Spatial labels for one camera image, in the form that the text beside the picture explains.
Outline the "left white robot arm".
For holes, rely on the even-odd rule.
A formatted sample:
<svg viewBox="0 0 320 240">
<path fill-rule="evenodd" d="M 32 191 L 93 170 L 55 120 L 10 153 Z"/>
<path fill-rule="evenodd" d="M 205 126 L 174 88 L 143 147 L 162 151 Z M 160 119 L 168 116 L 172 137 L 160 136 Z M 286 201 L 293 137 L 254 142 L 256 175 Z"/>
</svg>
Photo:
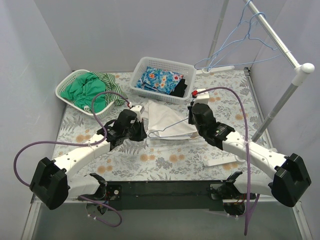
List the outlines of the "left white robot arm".
<svg viewBox="0 0 320 240">
<path fill-rule="evenodd" d="M 146 139 L 142 113 L 144 107 L 136 105 L 123 110 L 116 120 L 107 122 L 82 147 L 53 160 L 39 161 L 30 183 L 30 190 L 50 209 L 61 206 L 67 199 L 81 196 L 102 200 L 107 193 L 107 181 L 96 173 L 83 177 L 75 174 L 92 162 L 129 139 L 141 142 Z"/>
</svg>

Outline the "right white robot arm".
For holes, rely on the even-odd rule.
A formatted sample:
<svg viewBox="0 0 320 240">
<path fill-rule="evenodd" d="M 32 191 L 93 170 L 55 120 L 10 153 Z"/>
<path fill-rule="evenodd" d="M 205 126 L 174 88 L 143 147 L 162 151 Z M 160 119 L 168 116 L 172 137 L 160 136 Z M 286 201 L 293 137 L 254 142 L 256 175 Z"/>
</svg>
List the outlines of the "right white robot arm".
<svg viewBox="0 0 320 240">
<path fill-rule="evenodd" d="M 247 161 L 267 175 L 265 180 L 250 179 L 250 187 L 247 187 L 247 177 L 240 171 L 233 173 L 215 193 L 232 199 L 246 193 L 267 195 L 287 207 L 294 207 L 311 185 L 308 170 L 299 155 L 288 156 L 255 142 L 247 143 L 232 127 L 216 121 L 207 104 L 191 102 L 188 110 L 188 122 L 195 125 L 209 145 Z"/>
</svg>

